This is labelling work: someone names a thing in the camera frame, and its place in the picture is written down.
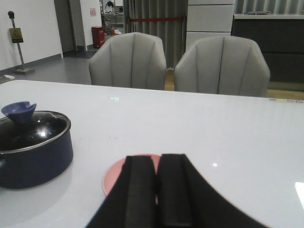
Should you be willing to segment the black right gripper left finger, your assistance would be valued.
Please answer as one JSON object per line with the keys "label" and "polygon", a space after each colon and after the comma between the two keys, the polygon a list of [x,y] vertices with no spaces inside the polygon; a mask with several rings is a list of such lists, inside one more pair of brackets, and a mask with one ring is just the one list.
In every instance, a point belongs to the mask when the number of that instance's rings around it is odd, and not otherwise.
{"label": "black right gripper left finger", "polygon": [[88,228],[155,227],[155,170],[150,156],[127,156]]}

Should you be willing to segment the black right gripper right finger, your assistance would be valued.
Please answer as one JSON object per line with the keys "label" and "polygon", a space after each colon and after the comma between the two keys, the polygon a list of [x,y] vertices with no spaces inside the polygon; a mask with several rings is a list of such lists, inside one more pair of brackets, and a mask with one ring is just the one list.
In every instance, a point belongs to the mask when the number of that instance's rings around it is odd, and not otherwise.
{"label": "black right gripper right finger", "polygon": [[157,179],[162,228],[263,228],[221,196],[185,154],[163,154]]}

